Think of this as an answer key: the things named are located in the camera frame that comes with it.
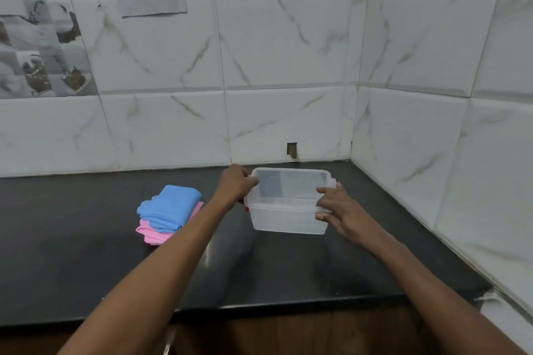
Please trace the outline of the person's right hand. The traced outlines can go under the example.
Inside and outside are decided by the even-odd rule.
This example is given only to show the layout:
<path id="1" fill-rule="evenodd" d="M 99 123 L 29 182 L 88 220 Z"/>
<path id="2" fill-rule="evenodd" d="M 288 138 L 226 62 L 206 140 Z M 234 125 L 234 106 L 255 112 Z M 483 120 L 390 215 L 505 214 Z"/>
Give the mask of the person's right hand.
<path id="1" fill-rule="evenodd" d="M 337 183 L 335 188 L 320 187 L 316 191 L 322 194 L 317 201 L 317 207 L 336 216 L 336 223 L 328 224 L 351 243 L 378 254 L 394 241 L 393 236 L 351 198 L 340 183 Z"/>

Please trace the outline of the clear plastic storage container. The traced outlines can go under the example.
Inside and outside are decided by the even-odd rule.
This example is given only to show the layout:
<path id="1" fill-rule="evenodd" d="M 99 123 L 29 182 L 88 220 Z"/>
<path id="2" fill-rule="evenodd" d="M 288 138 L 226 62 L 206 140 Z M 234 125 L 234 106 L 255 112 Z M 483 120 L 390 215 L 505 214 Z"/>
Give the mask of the clear plastic storage container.
<path id="1" fill-rule="evenodd" d="M 335 188 L 336 179 L 326 170 L 255 168 L 258 184 L 244 198 L 255 230 L 323 235 L 328 224 L 316 219 L 323 196 L 317 188 Z"/>

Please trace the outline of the person's right forearm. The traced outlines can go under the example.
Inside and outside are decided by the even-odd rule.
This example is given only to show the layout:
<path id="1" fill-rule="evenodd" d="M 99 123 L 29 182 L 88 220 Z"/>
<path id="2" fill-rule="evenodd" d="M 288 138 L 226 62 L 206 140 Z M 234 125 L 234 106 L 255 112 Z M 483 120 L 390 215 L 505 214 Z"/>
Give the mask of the person's right forearm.
<path id="1" fill-rule="evenodd" d="M 396 278 L 448 355 L 527 355 L 391 235 L 368 250 Z"/>

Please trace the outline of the person's left forearm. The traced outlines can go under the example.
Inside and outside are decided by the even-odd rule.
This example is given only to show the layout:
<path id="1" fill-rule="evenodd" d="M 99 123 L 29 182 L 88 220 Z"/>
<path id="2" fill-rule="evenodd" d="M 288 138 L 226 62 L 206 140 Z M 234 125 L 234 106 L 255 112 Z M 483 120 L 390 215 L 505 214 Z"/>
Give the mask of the person's left forearm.
<path id="1" fill-rule="evenodd" d="M 219 223 L 241 199 L 215 196 L 124 277 L 57 355 L 142 355 L 170 321 Z"/>

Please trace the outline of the brown wooden cabinet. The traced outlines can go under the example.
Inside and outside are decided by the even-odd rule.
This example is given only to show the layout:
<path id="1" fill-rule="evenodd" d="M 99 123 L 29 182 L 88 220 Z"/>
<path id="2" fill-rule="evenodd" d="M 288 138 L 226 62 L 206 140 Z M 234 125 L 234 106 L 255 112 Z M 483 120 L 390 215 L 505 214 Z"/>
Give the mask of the brown wooden cabinet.
<path id="1" fill-rule="evenodd" d="M 170 326 L 176 329 L 177 355 L 448 355 L 411 302 L 399 310 L 387 305 L 230 321 L 169 321 L 142 355 L 163 354 L 163 335 Z M 0 334 L 0 355 L 57 355 L 73 333 Z"/>

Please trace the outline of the blue folded cloth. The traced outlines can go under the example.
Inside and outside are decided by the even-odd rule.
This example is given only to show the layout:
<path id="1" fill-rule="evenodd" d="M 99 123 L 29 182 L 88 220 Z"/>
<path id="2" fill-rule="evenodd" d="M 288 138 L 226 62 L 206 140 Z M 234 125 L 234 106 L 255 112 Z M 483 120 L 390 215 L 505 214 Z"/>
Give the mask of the blue folded cloth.
<path id="1" fill-rule="evenodd" d="M 140 219 L 161 233 L 174 233 L 193 216 L 201 202 L 201 193 L 190 187 L 166 185 L 156 196 L 137 208 Z"/>

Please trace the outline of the pink folded cloth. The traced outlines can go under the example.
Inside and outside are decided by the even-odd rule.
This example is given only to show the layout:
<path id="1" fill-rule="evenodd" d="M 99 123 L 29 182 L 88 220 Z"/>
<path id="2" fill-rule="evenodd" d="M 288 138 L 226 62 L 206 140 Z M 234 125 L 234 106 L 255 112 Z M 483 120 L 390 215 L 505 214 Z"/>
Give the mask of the pink folded cloth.
<path id="1" fill-rule="evenodd" d="M 183 228 L 188 221 L 203 207 L 204 202 L 198 202 L 189 211 L 177 208 L 164 208 L 140 215 L 136 232 L 144 237 L 144 242 L 152 246 L 159 246 Z"/>

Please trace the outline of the person's left hand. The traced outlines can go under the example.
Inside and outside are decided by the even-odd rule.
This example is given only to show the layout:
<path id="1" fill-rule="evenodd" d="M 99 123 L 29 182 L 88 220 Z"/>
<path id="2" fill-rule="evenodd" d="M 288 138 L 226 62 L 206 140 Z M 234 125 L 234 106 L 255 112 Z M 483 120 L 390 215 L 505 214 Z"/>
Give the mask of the person's left hand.
<path id="1" fill-rule="evenodd" d="M 241 165 L 232 164 L 222 171 L 212 202 L 232 208 L 238 203 L 238 170 L 246 169 Z"/>

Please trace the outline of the food picture wall tile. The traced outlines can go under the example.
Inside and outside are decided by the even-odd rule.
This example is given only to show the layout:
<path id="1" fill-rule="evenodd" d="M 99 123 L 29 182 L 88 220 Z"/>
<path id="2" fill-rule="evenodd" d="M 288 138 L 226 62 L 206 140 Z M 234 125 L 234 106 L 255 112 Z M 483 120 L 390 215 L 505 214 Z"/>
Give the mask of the food picture wall tile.
<path id="1" fill-rule="evenodd" d="M 97 96 L 71 0 L 23 0 L 0 15 L 0 100 Z"/>

